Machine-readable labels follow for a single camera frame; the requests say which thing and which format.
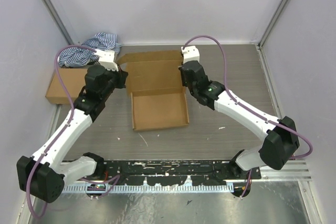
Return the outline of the brown cardboard box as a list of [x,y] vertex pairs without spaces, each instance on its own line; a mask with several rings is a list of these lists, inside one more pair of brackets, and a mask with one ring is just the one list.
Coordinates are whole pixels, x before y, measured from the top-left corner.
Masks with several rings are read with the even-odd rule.
[[[68,90],[72,101],[74,101],[83,86],[85,86],[85,75],[87,69],[59,69],[60,77]],[[53,75],[53,78],[50,82],[46,93],[46,99],[51,104],[70,104],[68,97],[57,77],[56,74]]]

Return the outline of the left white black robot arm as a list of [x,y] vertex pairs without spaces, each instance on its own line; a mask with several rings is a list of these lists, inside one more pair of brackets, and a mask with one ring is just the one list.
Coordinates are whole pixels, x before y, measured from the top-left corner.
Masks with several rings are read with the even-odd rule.
[[114,89],[125,88],[128,73],[101,65],[88,68],[85,85],[66,119],[49,140],[31,157],[22,156],[16,164],[19,187],[27,196],[52,203],[63,188],[86,176],[100,180],[106,173],[103,157],[87,152],[63,165],[65,155],[79,136],[90,127],[106,106]]

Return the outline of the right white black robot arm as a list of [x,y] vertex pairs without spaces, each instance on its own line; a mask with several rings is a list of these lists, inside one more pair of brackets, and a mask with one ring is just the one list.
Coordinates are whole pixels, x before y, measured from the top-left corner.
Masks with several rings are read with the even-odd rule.
[[262,141],[261,146],[241,150],[229,161],[228,170],[235,178],[243,179],[251,169],[263,166],[280,170],[299,148],[291,118],[279,119],[243,101],[223,84],[209,80],[196,60],[182,64],[179,71],[182,85],[199,104],[231,117]]

